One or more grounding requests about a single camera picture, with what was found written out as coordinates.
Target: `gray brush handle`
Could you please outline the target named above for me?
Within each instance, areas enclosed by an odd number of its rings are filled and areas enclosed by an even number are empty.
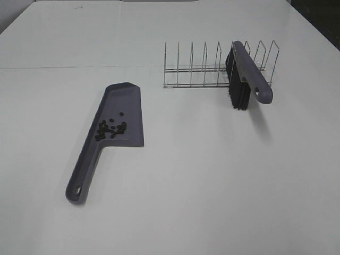
[[[258,102],[270,104],[273,100],[273,91],[243,44],[240,41],[235,41],[233,51],[241,81],[248,83]]]

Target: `gray dustpan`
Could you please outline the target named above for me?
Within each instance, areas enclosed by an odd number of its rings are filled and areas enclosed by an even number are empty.
[[[129,82],[105,90],[66,188],[70,203],[86,201],[99,153],[107,146],[144,146],[140,88]]]

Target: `dish rack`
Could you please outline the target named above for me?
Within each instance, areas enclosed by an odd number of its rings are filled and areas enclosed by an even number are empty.
[[[276,54],[273,57],[273,46],[276,48]],[[251,47],[248,41],[244,42],[246,51],[251,56]],[[273,82],[274,71],[278,59],[280,48],[277,43],[271,41],[270,48],[267,53],[267,47],[260,40],[257,44],[254,57],[252,60],[255,62],[258,69],[261,71],[263,77],[271,86]],[[164,50],[164,88],[228,88],[229,77],[226,74],[225,59],[223,56],[220,42],[217,43],[214,64],[207,64],[208,47],[204,43],[203,55],[201,63],[194,64],[194,45],[191,42],[190,57],[188,65],[180,65],[180,43],[177,44],[177,58],[175,65],[167,65],[167,42],[165,42]]]

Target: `dark background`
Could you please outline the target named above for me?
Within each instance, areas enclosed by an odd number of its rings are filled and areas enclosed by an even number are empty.
[[[340,0],[292,0],[291,4],[340,50]]]

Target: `brush bristles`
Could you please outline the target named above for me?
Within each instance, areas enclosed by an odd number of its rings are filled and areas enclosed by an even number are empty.
[[[233,49],[231,49],[226,60],[226,67],[229,79],[229,95],[232,105],[235,109],[246,110],[248,108],[250,98],[250,87],[248,83],[241,82],[236,63],[234,62]]]

